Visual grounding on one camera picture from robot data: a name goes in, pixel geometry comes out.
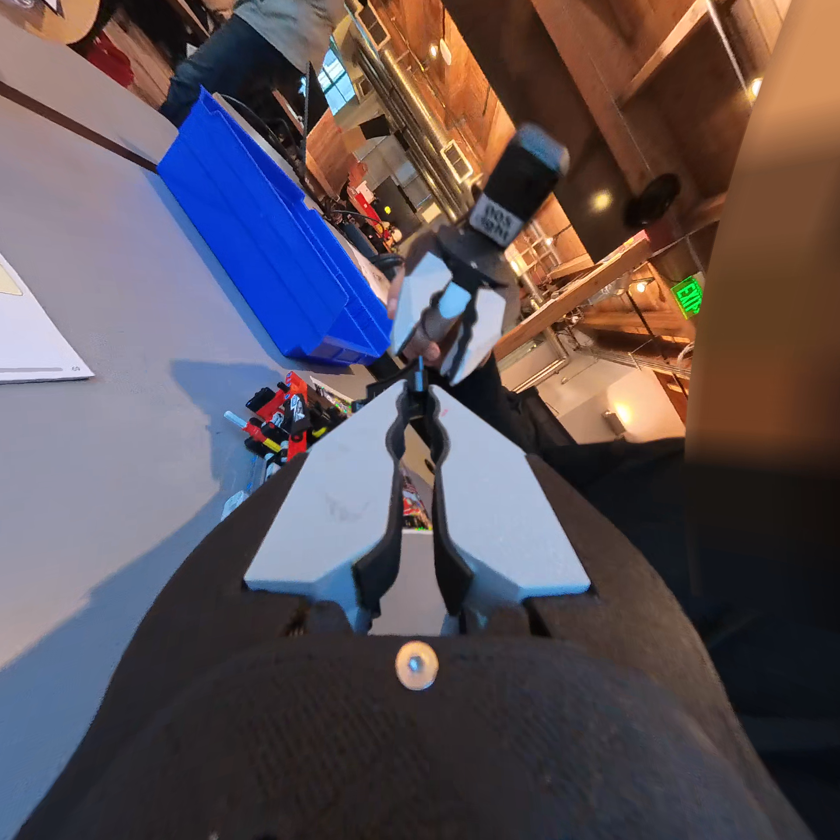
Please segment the green exit sign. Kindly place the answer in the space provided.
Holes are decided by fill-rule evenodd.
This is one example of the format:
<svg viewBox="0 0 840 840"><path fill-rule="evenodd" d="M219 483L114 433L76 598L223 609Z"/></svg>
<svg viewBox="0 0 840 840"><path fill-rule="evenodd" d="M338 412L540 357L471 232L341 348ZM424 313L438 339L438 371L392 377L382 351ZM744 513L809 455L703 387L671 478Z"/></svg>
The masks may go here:
<svg viewBox="0 0 840 840"><path fill-rule="evenodd" d="M698 272L670 287L670 294L685 320L691 320L699 314L704 286L705 277L702 272Z"/></svg>

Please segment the toy brick car model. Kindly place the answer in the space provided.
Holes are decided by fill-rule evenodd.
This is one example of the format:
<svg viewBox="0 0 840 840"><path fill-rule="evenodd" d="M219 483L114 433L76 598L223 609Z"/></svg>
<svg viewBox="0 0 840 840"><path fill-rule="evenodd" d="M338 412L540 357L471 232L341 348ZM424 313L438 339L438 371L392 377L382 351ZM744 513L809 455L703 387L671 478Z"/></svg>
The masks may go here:
<svg viewBox="0 0 840 840"><path fill-rule="evenodd" d="M226 500L222 519L341 425L358 405L317 379L305 382L289 372L276 387L263 387L247 401L245 417L226 411L224 418L245 435L251 469L245 488Z"/></svg>

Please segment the open instruction booklet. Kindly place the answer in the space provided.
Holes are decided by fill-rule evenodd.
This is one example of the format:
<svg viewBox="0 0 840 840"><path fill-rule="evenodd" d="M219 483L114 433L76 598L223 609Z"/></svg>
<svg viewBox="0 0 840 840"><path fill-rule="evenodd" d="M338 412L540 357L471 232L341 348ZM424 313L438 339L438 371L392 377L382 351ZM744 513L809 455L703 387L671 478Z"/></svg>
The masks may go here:
<svg viewBox="0 0 840 840"><path fill-rule="evenodd" d="M92 377L93 371L2 257L1 383L73 382Z"/></svg>

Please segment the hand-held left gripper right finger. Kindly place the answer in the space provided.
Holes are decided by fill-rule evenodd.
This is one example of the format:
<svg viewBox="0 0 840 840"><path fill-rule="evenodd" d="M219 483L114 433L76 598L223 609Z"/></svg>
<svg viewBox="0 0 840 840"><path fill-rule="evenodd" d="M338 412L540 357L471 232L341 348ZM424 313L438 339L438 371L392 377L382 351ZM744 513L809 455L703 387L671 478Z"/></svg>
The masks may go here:
<svg viewBox="0 0 840 840"><path fill-rule="evenodd" d="M435 465L434 569L447 613L488 616L592 583L539 483L537 461L436 385L428 388Z"/></svg>

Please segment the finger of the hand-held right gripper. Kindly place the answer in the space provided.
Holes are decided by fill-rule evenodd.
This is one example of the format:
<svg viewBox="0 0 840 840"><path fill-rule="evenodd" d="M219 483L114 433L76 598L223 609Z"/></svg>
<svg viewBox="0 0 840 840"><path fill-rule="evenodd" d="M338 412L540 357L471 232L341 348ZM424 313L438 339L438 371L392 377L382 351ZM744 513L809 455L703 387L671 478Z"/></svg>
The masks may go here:
<svg viewBox="0 0 840 840"><path fill-rule="evenodd" d="M488 287L479 288L471 298L439 364L449 384L460 384L487 361L501 337L506 307L504 296Z"/></svg>
<svg viewBox="0 0 840 840"><path fill-rule="evenodd" d="M436 310L446 326L439 339L441 356L448 335L455 325L454 299L450 295L452 273L434 252L420 258L413 270L400 283L392 284L392 353L402 355L417 322Z"/></svg>

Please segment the black curved brick panel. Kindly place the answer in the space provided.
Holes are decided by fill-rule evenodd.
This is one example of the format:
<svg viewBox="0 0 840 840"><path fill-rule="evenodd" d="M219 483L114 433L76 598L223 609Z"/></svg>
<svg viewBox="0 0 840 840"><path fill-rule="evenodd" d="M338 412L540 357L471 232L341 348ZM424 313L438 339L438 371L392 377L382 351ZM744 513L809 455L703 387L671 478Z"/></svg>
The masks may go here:
<svg viewBox="0 0 840 840"><path fill-rule="evenodd" d="M419 356L399 371L397 380L405 383L404 396L411 418L422 417L427 408L427 371L424 358Z"/></svg>

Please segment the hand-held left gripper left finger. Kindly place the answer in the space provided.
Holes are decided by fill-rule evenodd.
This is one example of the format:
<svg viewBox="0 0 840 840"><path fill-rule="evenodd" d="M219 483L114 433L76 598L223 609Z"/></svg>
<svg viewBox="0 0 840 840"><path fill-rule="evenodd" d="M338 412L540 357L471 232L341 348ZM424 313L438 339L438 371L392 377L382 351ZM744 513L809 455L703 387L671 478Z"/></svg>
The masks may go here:
<svg viewBox="0 0 840 840"><path fill-rule="evenodd" d="M380 614L400 568L404 432L399 380L307 453L245 573L251 591Z"/></svg>

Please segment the person's right hand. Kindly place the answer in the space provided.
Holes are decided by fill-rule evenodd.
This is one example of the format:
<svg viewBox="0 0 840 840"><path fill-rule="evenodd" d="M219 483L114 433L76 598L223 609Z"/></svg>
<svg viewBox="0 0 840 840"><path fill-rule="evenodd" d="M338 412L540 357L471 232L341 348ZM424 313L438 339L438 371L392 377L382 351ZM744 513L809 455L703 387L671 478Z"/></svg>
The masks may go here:
<svg viewBox="0 0 840 840"><path fill-rule="evenodd" d="M428 312L416 324L402 349L402 356L408 361L423 361L437 368L441 349L439 339L446 320L436 310Z"/></svg>

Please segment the blue plastic bin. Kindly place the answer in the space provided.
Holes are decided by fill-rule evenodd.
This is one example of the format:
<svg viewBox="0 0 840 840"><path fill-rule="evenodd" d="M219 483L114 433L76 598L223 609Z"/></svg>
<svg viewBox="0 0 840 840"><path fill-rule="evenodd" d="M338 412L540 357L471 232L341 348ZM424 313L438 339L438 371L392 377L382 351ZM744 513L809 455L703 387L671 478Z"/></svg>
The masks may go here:
<svg viewBox="0 0 840 840"><path fill-rule="evenodd" d="M369 365L391 321L306 195L206 90L157 172L278 350Z"/></svg>

